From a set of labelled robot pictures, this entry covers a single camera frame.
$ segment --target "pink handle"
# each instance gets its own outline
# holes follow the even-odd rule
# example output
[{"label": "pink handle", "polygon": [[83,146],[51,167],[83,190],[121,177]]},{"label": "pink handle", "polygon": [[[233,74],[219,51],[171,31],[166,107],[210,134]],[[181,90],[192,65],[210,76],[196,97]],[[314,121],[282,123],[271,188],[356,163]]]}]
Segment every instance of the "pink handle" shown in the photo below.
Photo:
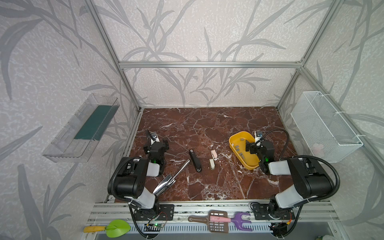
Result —
[{"label": "pink handle", "polygon": [[209,216],[210,222],[231,222],[229,217]]}]

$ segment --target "green toy shovel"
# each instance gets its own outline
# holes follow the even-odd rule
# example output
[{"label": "green toy shovel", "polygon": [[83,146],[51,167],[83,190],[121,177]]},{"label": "green toy shovel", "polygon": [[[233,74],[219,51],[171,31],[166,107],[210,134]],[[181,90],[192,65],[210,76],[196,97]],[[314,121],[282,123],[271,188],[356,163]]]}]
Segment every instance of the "green toy shovel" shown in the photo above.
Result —
[{"label": "green toy shovel", "polygon": [[121,219],[111,221],[108,226],[88,226],[83,232],[99,232],[105,231],[110,238],[119,237],[131,230],[130,225]]}]

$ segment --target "slotted spatula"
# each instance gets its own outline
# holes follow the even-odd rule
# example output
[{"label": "slotted spatula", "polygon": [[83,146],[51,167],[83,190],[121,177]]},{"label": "slotted spatula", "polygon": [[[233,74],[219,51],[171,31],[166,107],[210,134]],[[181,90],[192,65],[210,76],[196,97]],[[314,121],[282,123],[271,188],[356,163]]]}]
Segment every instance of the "slotted spatula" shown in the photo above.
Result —
[{"label": "slotted spatula", "polygon": [[229,227],[227,222],[210,222],[210,216],[218,216],[218,217],[228,217],[228,213],[224,211],[215,211],[212,210],[209,212],[207,217],[188,217],[189,222],[201,222],[205,223],[208,226],[208,230],[210,232],[223,232],[228,233]]}]

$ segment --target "yellow plastic basket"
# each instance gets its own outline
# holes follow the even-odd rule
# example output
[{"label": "yellow plastic basket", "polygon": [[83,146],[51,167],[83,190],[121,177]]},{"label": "yellow plastic basket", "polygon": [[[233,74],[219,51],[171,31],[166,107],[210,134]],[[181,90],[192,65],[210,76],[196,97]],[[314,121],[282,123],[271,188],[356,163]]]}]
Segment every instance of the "yellow plastic basket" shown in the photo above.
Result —
[{"label": "yellow plastic basket", "polygon": [[260,160],[256,154],[250,154],[245,151],[245,140],[248,140],[248,142],[255,142],[255,138],[249,132],[242,131],[229,138],[229,147],[243,166],[248,170],[252,170],[259,166]]}]

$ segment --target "wallpaper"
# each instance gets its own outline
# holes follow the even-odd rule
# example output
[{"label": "wallpaper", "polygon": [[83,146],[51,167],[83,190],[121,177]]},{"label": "wallpaper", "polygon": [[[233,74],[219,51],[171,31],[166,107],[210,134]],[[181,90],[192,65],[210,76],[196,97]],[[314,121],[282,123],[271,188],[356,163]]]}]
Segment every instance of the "wallpaper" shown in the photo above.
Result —
[{"label": "wallpaper", "polygon": [[126,71],[140,105],[276,106],[292,68],[142,68]]},{"label": "wallpaper", "polygon": [[[299,61],[331,0],[95,0],[120,61]],[[143,106],[275,106],[293,69],[125,69]]]},{"label": "wallpaper", "polygon": [[[290,113],[303,91],[314,91],[304,77],[299,77],[279,110],[298,154],[310,154]],[[374,169],[361,149],[342,161],[332,163],[340,175],[341,186],[329,200],[336,210],[349,239],[379,240],[384,234],[384,177]],[[325,167],[330,176],[332,172]]]},{"label": "wallpaper", "polygon": [[384,157],[384,1],[343,4],[306,67]]},{"label": "wallpaper", "polygon": [[[381,152],[384,136],[383,4],[384,1],[344,1],[305,66]],[[299,80],[280,113],[293,135],[298,153],[308,153],[305,141],[295,132],[296,126],[288,115],[295,104],[293,96],[301,94],[298,89],[302,86]],[[330,200],[349,238],[382,239],[384,176],[360,149],[333,165],[340,174],[341,188]]]},{"label": "wallpaper", "polygon": [[[0,239],[79,239],[137,112],[82,1],[0,0]],[[87,163],[41,154],[91,94],[120,107]]]},{"label": "wallpaper", "polygon": [[94,2],[120,61],[299,61],[331,3]]}]

